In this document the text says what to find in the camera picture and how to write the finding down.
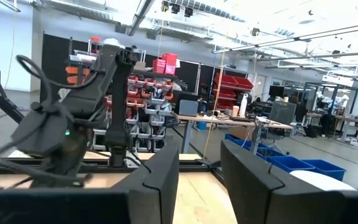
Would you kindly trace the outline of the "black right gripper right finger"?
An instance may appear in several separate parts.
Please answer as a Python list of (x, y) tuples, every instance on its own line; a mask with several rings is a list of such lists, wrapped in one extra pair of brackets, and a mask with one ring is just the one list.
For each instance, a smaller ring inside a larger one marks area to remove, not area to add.
[(238, 223), (342, 223), (343, 195), (323, 191), (229, 140), (221, 167)]

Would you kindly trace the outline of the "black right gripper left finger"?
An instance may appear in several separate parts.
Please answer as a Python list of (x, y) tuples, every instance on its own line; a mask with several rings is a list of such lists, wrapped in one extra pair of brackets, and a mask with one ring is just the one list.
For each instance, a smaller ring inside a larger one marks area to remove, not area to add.
[(166, 145), (139, 168), (111, 187), (113, 223), (171, 224), (179, 176), (177, 140)]

